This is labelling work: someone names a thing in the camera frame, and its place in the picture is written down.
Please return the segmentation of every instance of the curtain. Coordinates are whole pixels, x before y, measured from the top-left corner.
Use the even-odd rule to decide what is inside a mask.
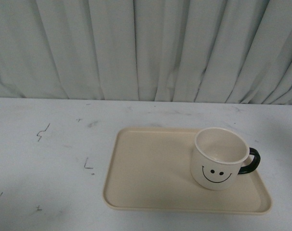
[[[292,0],[0,0],[0,97],[292,104]]]

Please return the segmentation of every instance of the black mug handle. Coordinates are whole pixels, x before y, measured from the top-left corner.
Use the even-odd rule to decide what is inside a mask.
[[[259,155],[258,151],[254,148],[250,148],[250,155],[254,155],[252,162],[244,167],[241,167],[238,174],[246,174],[253,172],[256,170],[257,166],[261,162],[261,156]]]

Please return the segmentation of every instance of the mug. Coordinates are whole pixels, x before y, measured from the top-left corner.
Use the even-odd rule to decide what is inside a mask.
[[[242,167],[249,155],[254,156],[252,162]],[[236,133],[225,128],[205,128],[195,136],[190,171],[201,186],[224,190],[235,182],[238,174],[256,170],[260,161],[259,153]]]

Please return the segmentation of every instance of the plastic tray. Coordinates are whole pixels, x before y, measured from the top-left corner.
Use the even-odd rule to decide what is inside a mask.
[[[116,138],[103,191],[121,210],[264,214],[272,201],[257,171],[238,175],[232,187],[211,191],[191,176],[199,129],[124,128]]]

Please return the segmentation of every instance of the tray rim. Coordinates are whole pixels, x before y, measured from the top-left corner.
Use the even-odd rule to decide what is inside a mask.
[[[230,215],[264,215],[266,213],[268,213],[273,206],[273,199],[267,189],[267,187],[265,186],[265,183],[263,181],[263,179],[260,177],[260,174],[258,173],[257,170],[255,170],[255,174],[259,177],[261,184],[264,188],[265,194],[268,196],[269,198],[269,206],[265,211],[235,211],[235,210],[207,210],[207,209],[180,209],[180,208],[146,208],[146,207],[123,207],[123,206],[115,206],[112,205],[107,197],[106,197],[106,188],[107,188],[107,183],[108,183],[108,179],[110,176],[110,171],[111,171],[111,167],[114,163],[114,155],[115,155],[115,147],[117,145],[118,139],[120,137],[120,135],[126,131],[146,131],[146,132],[152,132],[152,131],[160,131],[164,129],[165,131],[163,132],[172,132],[172,131],[176,131],[176,132],[197,132],[198,130],[201,130],[203,128],[178,128],[178,127],[124,127],[122,129],[120,129],[115,137],[114,140],[114,145],[113,145],[113,151],[112,151],[112,155],[109,161],[109,165],[108,165],[108,171],[106,173],[106,178],[105,178],[105,183],[104,183],[104,187],[102,190],[102,198],[105,202],[105,204],[109,207],[112,208],[114,210],[120,210],[120,211],[146,211],[146,212],[181,212],[181,213],[205,213],[205,214],[230,214]]]

